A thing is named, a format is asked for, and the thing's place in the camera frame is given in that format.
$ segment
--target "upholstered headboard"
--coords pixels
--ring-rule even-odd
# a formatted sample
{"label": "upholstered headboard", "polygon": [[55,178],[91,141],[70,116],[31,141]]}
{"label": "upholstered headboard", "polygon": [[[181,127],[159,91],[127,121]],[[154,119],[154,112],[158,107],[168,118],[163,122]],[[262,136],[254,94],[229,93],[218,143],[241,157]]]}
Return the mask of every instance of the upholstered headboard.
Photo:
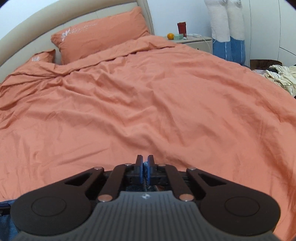
{"label": "upholstered headboard", "polygon": [[50,37],[64,28],[96,18],[104,18],[142,8],[151,34],[154,34],[147,0],[59,0],[20,23],[0,39],[0,83],[32,55],[56,49],[55,62],[60,64],[59,49]]}

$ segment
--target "white fleece roll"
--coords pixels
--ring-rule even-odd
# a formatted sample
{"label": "white fleece roll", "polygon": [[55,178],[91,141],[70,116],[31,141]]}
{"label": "white fleece roll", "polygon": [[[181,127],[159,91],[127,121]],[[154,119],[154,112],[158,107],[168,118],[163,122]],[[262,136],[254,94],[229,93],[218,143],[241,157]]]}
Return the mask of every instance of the white fleece roll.
{"label": "white fleece roll", "polygon": [[212,38],[219,42],[229,42],[230,32],[226,5],[228,0],[205,0],[211,17]]}
{"label": "white fleece roll", "polygon": [[229,0],[227,6],[230,36],[236,40],[245,40],[244,17],[242,14],[242,1]]}

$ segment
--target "curved headboard trim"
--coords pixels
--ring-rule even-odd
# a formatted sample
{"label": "curved headboard trim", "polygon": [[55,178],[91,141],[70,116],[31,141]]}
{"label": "curved headboard trim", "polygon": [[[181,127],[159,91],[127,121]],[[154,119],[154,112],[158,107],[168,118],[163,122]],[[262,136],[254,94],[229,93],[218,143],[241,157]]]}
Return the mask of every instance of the curved headboard trim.
{"label": "curved headboard trim", "polygon": [[67,21],[103,8],[131,2],[137,2],[142,7],[143,15],[149,20],[147,27],[154,34],[147,0],[59,0],[34,13],[0,39],[0,66],[34,39]]}

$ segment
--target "small green container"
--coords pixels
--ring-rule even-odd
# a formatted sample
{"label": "small green container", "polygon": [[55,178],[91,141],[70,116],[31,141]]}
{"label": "small green container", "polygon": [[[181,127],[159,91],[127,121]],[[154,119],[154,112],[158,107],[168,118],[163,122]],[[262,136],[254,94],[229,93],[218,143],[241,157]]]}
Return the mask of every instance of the small green container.
{"label": "small green container", "polygon": [[174,35],[174,40],[181,40],[184,38],[184,34],[176,34]]}

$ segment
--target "white wardrobe door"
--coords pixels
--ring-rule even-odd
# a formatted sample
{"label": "white wardrobe door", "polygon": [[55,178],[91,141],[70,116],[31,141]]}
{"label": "white wardrobe door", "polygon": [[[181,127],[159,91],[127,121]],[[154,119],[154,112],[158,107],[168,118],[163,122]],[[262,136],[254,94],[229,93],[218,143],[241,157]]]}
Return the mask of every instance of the white wardrobe door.
{"label": "white wardrobe door", "polygon": [[244,16],[244,33],[245,33],[245,49],[246,62],[245,65],[250,66],[250,50],[251,50],[251,10],[250,0],[242,0],[242,13]]}
{"label": "white wardrobe door", "polygon": [[296,64],[296,55],[284,50],[279,49],[279,61],[283,63],[283,66],[292,66]]}
{"label": "white wardrobe door", "polygon": [[296,54],[296,10],[285,0],[279,0],[281,12],[280,47]]}
{"label": "white wardrobe door", "polygon": [[277,60],[280,42],[278,0],[250,0],[251,53],[250,59]]}

